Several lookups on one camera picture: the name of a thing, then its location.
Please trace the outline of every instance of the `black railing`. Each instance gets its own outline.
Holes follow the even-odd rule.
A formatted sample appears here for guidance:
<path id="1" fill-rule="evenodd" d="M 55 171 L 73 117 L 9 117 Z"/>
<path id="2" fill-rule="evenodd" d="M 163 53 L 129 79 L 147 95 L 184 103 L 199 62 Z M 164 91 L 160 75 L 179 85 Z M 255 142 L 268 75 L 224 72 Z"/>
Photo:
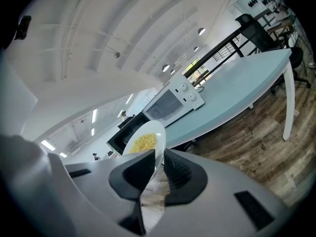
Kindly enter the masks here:
<path id="1" fill-rule="evenodd" d="M 265 18 L 265 15 L 267 13 L 271 12 L 269 9 L 261 12 L 257 16 L 254 17 L 255 20 L 259 20 L 260 18 L 263 18 L 266 21 L 266 24 L 263 27 L 271 26 L 272 20 L 274 20 L 274 17 L 271 20 L 267 20 Z M 195 65 L 191 69 L 189 69 L 187 72 L 185 72 L 184 76 L 186 78 L 189 78 L 196 70 L 198 70 L 206 61 L 208 61 L 210 58 L 217 57 L 217 60 L 223 59 L 214 69 L 211 71 L 205 71 L 202 75 L 200 75 L 195 81 L 192 82 L 193 86 L 198 85 L 201 81 L 205 80 L 208 76 L 210 76 L 215 70 L 217 70 L 221 65 L 223 65 L 228 59 L 230 59 L 234 54 L 238 54 L 239 57 L 244 57 L 244 54 L 241 51 L 241 48 L 244 47 L 250 40 L 246 40 L 242 45 L 237 46 L 237 43 L 239 43 L 240 40 L 240 28 L 231 33 L 228 37 L 226 37 L 222 42 L 217 44 L 212 50 L 210 50 L 205 56 L 203 56 L 200 60 L 198 60 Z M 252 53 L 257 52 L 257 48 L 254 48 L 248 55 L 251 55 Z"/>

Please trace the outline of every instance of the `white microwave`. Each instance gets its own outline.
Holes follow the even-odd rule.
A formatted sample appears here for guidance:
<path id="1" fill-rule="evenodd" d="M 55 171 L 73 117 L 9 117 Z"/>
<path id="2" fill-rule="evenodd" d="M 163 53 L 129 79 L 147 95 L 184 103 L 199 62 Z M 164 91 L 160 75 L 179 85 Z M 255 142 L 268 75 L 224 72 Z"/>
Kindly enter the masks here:
<path id="1" fill-rule="evenodd" d="M 199 92 L 179 73 L 149 102 L 143 113 L 148 119 L 158 120 L 167 127 L 203 104 Z"/>

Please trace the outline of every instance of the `white plate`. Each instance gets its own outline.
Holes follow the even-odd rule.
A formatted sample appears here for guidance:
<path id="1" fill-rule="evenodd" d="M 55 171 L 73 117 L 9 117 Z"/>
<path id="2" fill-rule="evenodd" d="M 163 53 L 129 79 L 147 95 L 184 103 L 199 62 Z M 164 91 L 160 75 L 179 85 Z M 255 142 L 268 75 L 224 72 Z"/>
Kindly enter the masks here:
<path id="1" fill-rule="evenodd" d="M 155 172 L 153 173 L 153 176 L 152 176 L 153 178 L 162 163 L 163 152 L 166 148 L 166 130 L 164 129 L 164 126 L 159 121 L 153 120 L 153 121 L 149 121 L 143 124 L 130 138 L 122 155 L 130 154 L 130 151 L 134 145 L 134 142 L 139 137 L 145 134 L 149 134 L 149 133 L 156 134 L 156 139 L 157 139 L 157 142 L 155 145 L 156 161 L 155 161 Z"/>

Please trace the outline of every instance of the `white table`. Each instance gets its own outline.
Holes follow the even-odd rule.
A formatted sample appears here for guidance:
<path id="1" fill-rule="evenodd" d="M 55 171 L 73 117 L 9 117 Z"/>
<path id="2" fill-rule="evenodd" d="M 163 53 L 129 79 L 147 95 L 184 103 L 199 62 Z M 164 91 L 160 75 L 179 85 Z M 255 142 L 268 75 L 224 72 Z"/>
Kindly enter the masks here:
<path id="1" fill-rule="evenodd" d="M 226 123 L 262 96 L 284 74 L 286 121 L 283 139 L 290 136 L 295 108 L 295 88 L 290 49 L 259 53 L 224 64 L 206 81 L 200 93 L 205 104 L 166 128 L 167 147 L 195 139 Z"/>

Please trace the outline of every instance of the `plate of yellow rice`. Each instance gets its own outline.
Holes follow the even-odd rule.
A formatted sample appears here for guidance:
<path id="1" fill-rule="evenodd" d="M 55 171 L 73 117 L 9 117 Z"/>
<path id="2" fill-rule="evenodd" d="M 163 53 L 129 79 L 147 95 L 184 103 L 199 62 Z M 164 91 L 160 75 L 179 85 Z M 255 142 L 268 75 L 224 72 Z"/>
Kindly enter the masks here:
<path id="1" fill-rule="evenodd" d="M 166 148 L 166 131 L 164 126 L 156 120 L 143 124 L 128 141 L 123 155 L 147 152 L 150 149 L 155 150 L 155 167 L 161 165 L 163 152 Z"/>

